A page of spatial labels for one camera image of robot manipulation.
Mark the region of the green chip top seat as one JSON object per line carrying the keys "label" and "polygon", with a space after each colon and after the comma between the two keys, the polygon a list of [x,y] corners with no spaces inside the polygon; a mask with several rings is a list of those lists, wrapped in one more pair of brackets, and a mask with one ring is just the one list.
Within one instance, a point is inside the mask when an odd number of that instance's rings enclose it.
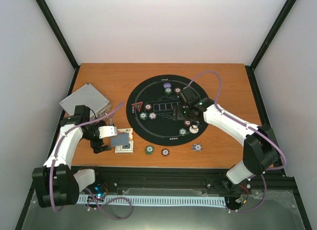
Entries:
{"label": "green chip top seat", "polygon": [[166,88],[164,90],[165,94],[171,94],[172,93],[172,89],[171,88]]}

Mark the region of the blue backed card deck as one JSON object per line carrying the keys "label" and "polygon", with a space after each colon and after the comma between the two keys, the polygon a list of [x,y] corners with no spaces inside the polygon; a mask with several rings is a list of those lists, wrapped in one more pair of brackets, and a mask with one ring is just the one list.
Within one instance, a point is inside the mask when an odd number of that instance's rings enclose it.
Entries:
{"label": "blue backed card deck", "polygon": [[128,133],[119,133],[117,136],[114,136],[110,139],[110,145],[114,146],[124,146],[129,144],[129,134]]}

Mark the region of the green chip seat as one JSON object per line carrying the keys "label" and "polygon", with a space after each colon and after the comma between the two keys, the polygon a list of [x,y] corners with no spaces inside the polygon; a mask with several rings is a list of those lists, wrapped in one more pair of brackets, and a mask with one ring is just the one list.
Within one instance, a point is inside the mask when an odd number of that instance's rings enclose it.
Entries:
{"label": "green chip seat", "polygon": [[171,88],[166,88],[164,90],[165,94],[171,94],[172,93],[172,89]]}
{"label": "green chip seat", "polygon": [[184,129],[184,128],[181,128],[181,129],[179,130],[179,135],[180,135],[180,136],[185,136],[186,133],[187,133],[187,131],[186,131],[186,129]]}
{"label": "green chip seat", "polygon": [[147,113],[145,113],[145,112],[140,113],[140,119],[141,120],[146,120],[147,117],[148,117]]}

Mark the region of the green poker chip stack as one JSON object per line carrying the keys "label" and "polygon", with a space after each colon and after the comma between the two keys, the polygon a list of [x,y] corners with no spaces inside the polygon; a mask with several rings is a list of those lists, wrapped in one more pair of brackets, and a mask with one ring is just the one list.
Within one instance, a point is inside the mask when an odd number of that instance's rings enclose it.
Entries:
{"label": "green poker chip stack", "polygon": [[151,155],[151,154],[153,154],[153,152],[154,152],[154,147],[152,145],[147,145],[145,148],[145,153],[147,155]]}

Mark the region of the orange poker chip stack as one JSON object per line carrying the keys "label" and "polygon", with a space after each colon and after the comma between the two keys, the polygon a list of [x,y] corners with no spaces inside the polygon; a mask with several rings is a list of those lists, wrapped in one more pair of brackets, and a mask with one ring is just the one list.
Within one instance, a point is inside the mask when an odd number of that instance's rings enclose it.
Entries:
{"label": "orange poker chip stack", "polygon": [[170,154],[170,151],[167,148],[164,148],[164,149],[161,150],[161,154],[163,156],[168,156]]}

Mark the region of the blue poker chip stack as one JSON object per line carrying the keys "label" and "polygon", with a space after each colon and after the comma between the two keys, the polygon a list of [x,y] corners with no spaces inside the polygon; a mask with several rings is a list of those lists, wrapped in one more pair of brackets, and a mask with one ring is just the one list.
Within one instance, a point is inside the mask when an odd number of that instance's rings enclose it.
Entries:
{"label": "blue poker chip stack", "polygon": [[203,146],[199,143],[195,143],[192,145],[192,150],[195,152],[200,152],[203,150]]}

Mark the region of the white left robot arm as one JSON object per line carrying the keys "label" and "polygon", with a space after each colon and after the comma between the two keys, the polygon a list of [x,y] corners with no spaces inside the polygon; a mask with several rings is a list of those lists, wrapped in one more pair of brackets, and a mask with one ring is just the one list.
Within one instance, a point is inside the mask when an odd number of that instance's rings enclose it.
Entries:
{"label": "white left robot arm", "polygon": [[57,207],[76,204],[84,188],[94,192],[102,188],[103,179],[94,169],[86,168],[75,174],[71,171],[75,150],[82,139],[90,141],[94,153],[100,153],[110,150],[103,139],[117,134],[116,127],[105,122],[108,114],[91,120],[90,112],[89,107],[77,105],[72,116],[61,120],[51,155],[42,167],[33,170],[32,179],[40,207],[57,211]]}

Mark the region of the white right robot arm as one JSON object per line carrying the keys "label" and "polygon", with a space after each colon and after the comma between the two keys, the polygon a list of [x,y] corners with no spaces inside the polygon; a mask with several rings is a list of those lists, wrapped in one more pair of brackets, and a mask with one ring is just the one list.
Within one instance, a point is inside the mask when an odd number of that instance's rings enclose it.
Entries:
{"label": "white right robot arm", "polygon": [[226,111],[208,97],[202,100],[197,97],[185,98],[180,95],[177,97],[181,100],[181,104],[173,107],[175,112],[181,113],[187,120],[204,121],[213,125],[242,145],[242,160],[230,168],[221,181],[225,192],[231,193],[235,186],[248,178],[284,168],[273,166],[284,156],[276,144],[275,134],[269,125],[258,126],[249,123]]}

